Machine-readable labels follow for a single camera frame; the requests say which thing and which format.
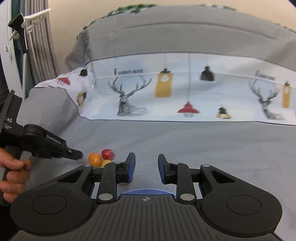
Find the beige wall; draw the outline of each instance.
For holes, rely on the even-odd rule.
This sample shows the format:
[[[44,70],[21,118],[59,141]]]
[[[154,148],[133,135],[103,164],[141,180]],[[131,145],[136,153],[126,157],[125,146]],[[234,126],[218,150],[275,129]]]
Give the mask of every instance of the beige wall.
[[[61,73],[64,59],[76,42],[76,36],[91,21],[121,6],[139,3],[158,5],[219,4],[240,12],[271,20],[296,30],[296,8],[288,0],[48,0],[55,53]]]

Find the red lamp print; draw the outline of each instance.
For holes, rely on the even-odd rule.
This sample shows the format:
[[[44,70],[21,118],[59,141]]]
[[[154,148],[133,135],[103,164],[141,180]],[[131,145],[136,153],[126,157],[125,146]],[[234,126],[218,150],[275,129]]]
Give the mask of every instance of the red lamp print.
[[[68,79],[68,77],[61,77],[61,78],[57,78],[57,84],[59,85],[70,85],[70,81]]]
[[[190,53],[188,54],[188,62],[189,62],[189,72],[188,72],[188,92],[187,92],[187,103],[184,105],[184,108],[178,110],[178,113],[184,113],[185,117],[192,117],[193,114],[198,114],[199,111],[194,109],[192,104],[189,101],[190,97],[190,88],[191,88],[191,60],[190,60]]]
[[[180,110],[178,111],[178,113],[184,113],[184,116],[185,116],[185,117],[192,117],[194,113],[198,114],[199,111],[198,111],[197,109],[194,109],[194,108],[192,107],[192,105],[190,104],[190,102],[188,101],[188,102],[185,104],[184,108],[180,109]]]

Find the gray blanket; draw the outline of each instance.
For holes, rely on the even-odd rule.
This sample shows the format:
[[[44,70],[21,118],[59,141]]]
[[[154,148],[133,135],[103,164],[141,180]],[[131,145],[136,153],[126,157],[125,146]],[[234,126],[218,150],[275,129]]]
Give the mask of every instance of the gray blanket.
[[[174,185],[163,185],[160,180],[157,156],[163,153],[169,162],[183,162],[191,168],[207,163],[272,193],[283,207],[276,233],[284,240],[295,240],[295,127],[263,123],[87,120],[78,116],[77,106],[64,89],[49,87],[31,91],[17,121],[22,125],[41,125],[85,155],[79,161],[34,159],[28,188],[86,163],[90,152],[110,148],[120,161],[129,152],[136,154],[133,181],[118,186],[118,193],[135,188],[175,192]]]

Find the cable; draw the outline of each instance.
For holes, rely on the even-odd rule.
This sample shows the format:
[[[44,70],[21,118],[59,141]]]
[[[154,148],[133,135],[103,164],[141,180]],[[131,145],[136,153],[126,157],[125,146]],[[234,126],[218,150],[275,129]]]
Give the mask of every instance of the cable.
[[[27,97],[26,85],[27,85],[27,60],[28,53],[24,53],[23,63],[22,63],[22,100],[25,100]]]

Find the finger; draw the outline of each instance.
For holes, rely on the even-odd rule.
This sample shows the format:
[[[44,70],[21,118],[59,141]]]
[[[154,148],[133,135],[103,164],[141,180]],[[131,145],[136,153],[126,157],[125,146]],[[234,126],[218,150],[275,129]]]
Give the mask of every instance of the finger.
[[[12,203],[18,195],[16,193],[3,193],[3,197],[7,202]]]
[[[30,180],[30,173],[25,169],[10,171],[7,173],[6,178],[11,183],[25,183]]]
[[[24,161],[24,169],[28,172],[32,170],[32,160],[31,159]]]
[[[8,181],[2,181],[0,183],[0,189],[4,193],[21,194],[27,190],[27,186],[25,183],[10,183]]]
[[[20,170],[24,167],[24,163],[0,148],[0,166],[8,167],[11,170]]]

